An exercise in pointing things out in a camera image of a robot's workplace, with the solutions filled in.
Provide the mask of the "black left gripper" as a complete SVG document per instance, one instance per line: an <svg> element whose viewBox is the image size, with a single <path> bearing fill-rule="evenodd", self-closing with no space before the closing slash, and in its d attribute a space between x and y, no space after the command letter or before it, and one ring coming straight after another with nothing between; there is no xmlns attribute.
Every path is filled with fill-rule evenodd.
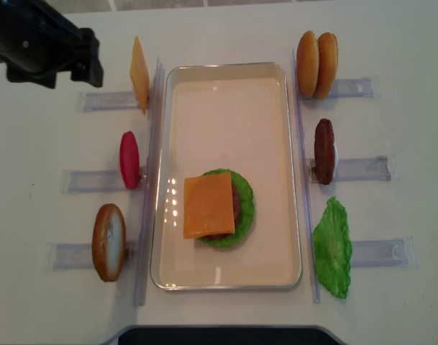
<svg viewBox="0 0 438 345"><path fill-rule="evenodd" d="M11 83L54 89L57 74L93 87L103 86L99 41L46 1L0 1L0 63Z"/></svg>

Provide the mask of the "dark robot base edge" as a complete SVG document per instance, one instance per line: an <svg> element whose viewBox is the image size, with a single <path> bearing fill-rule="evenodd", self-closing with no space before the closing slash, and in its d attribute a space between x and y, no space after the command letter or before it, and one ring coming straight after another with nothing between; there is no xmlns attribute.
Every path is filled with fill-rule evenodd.
<svg viewBox="0 0 438 345"><path fill-rule="evenodd" d="M343 344L314 326L134 326L106 344Z"/></svg>

